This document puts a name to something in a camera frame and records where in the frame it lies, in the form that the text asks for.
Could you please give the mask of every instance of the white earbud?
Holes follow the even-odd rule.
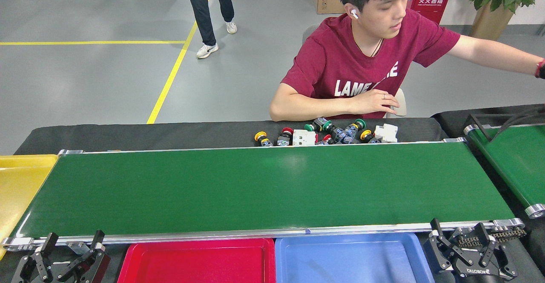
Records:
[[[352,15],[354,16],[354,18],[360,19],[360,16],[358,16],[358,14],[356,14],[356,10],[352,9],[352,10],[350,11],[350,13],[352,13]]]

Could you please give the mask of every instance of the man's hand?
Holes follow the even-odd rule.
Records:
[[[390,106],[399,107],[397,99],[387,91],[371,89],[350,98],[351,114],[369,114],[373,112],[386,112],[395,114]]]

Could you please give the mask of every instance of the wristband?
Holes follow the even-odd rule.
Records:
[[[545,58],[537,64],[536,68],[536,77],[540,77],[541,79],[545,79]]]

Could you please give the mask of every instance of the chain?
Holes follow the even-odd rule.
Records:
[[[489,235],[494,237],[498,243],[503,243],[508,240],[515,240],[517,238],[526,236],[526,231],[520,229],[519,227],[514,227],[512,231],[490,233]],[[479,241],[479,237],[463,237],[462,235],[459,235],[458,237],[456,237],[456,240],[458,241],[459,247],[484,246]]]

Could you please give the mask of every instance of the red t-shirt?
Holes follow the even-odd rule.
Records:
[[[371,89],[395,95],[412,61],[428,67],[446,54],[460,34],[407,10],[399,34],[384,39],[368,57],[354,41],[347,14],[326,18],[302,45],[282,83],[315,99],[352,97]],[[332,118],[382,118],[384,112]]]

